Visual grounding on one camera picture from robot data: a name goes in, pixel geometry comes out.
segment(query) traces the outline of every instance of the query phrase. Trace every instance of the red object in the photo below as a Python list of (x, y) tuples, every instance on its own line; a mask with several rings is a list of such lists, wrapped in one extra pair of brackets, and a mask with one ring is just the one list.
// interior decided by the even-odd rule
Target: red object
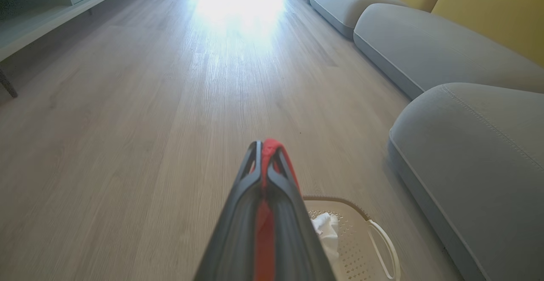
[[(297, 188), (300, 192), (297, 175), (295, 175), (295, 171), (293, 169), (293, 165), (291, 164), (291, 160), (287, 155), (287, 151), (285, 151), (285, 147), (283, 147), (283, 144), (274, 139), (267, 139), (266, 141), (264, 141), (263, 149), (261, 151), (262, 188), (266, 188), (266, 171), (268, 170), (268, 164), (270, 163), (270, 159), (276, 153), (278, 148), (282, 149), (285, 160), (287, 161), (289, 169), (291, 170), (291, 174), (293, 175), (293, 179), (295, 180), (295, 184), (297, 184)], [(278, 166), (276, 164), (274, 164), (274, 168), (276, 169), (276, 171), (278, 170)], [(257, 235), (255, 248), (256, 258), (254, 280), (273, 281), (275, 273), (274, 215), (272, 214), (272, 211), (270, 211), (270, 207), (268, 206), (266, 199), (261, 201), (261, 204), (259, 205), (259, 208), (257, 210), (256, 231)]]

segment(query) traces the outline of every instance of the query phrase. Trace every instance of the beige basket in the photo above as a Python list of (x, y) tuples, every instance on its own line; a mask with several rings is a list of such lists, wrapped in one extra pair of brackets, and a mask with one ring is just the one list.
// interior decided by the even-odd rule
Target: beige basket
[[(400, 281), (400, 263), (393, 243), (365, 212), (340, 198), (305, 196), (304, 203), (312, 219), (325, 212), (338, 216), (340, 258), (332, 265), (337, 281)], [(380, 250), (389, 256), (383, 258)]]

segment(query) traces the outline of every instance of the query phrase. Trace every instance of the gray sofa seat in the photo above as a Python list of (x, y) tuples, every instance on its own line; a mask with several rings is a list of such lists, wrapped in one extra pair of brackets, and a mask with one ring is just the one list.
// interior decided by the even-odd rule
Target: gray sofa seat
[(353, 29), (361, 13), (371, 4), (388, 3), (405, 6), (400, 0), (309, 0), (310, 4), (342, 35), (353, 38)]
[(357, 47), (410, 98), (450, 82), (544, 93), (544, 68), (447, 19), (373, 4), (354, 31)]
[(466, 280), (542, 278), (544, 94), (439, 85), (402, 111), (389, 140)]

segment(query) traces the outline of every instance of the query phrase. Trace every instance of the floor plank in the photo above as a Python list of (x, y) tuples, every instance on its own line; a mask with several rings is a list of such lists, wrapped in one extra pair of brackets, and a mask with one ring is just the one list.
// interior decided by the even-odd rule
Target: floor plank
[(408, 99), (303, 0), (107, 0), (2, 62), (0, 279), (188, 280), (247, 146), (457, 280), (387, 164)]

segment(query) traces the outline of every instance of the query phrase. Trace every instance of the chair leg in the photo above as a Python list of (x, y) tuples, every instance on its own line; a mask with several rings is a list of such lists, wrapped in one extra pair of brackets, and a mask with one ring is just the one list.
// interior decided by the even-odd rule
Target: chair leg
[(0, 70), (0, 83), (6, 88), (6, 91), (13, 97), (17, 97), (17, 91), (15, 91), (15, 88), (13, 85), (11, 85), (10, 81), (8, 81), (8, 78), (6, 78), (6, 75), (2, 70)]

